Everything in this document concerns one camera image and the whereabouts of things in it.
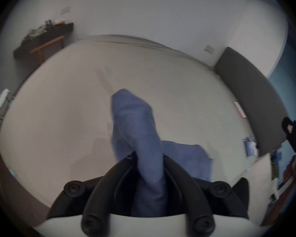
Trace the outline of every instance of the beige carpet floor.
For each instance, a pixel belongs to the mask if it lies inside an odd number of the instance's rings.
[[[162,140],[204,147],[214,159],[212,181],[233,184],[254,162],[242,144],[250,126],[213,71],[154,42],[97,36],[49,58],[5,116],[1,156],[27,192],[50,207],[64,184],[102,176],[116,163],[110,97],[122,88],[152,106]]]

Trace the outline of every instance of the black plastic mount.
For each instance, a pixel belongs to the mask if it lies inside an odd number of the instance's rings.
[[[168,216],[185,213],[189,235],[210,236],[215,229],[213,214],[248,218],[247,208],[229,184],[193,178],[168,156],[163,157],[163,166],[169,194]],[[137,155],[133,152],[103,177],[67,183],[47,219],[82,215],[81,228],[87,236],[107,236],[111,213],[130,216],[139,177]]]

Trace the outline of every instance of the wooden table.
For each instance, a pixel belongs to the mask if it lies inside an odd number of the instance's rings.
[[[63,49],[65,47],[64,38],[65,38],[64,35],[62,35],[62,36],[59,36],[59,37],[57,37],[55,39],[52,39],[51,41],[49,41],[49,42],[47,42],[47,43],[45,43],[43,45],[40,45],[39,47],[36,47],[36,48],[32,49],[30,51],[30,54],[37,53],[39,65],[42,65],[43,62],[44,62],[44,56],[43,56],[43,53],[42,53],[43,49],[47,48],[47,47],[49,47],[49,46],[51,46],[51,45],[53,45],[55,43],[58,43],[58,42],[60,43],[60,48]]]

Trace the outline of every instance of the white wall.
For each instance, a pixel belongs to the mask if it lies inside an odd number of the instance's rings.
[[[287,27],[282,10],[260,0],[249,0],[229,46],[267,77],[282,55]]]
[[[214,65],[235,33],[247,0],[20,0],[0,35],[0,92],[12,92],[37,65],[16,61],[16,49],[44,20],[74,22],[71,40],[88,35],[125,34],[178,49]],[[70,12],[60,15],[70,6]],[[209,54],[205,46],[215,51]]]

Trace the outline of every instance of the wooden leg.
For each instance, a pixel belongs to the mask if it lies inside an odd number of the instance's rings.
[[[44,62],[44,58],[43,58],[43,54],[42,54],[41,50],[38,50],[38,61],[39,61],[40,65],[42,65]]]
[[[60,40],[60,47],[63,49],[65,47],[64,39]]]

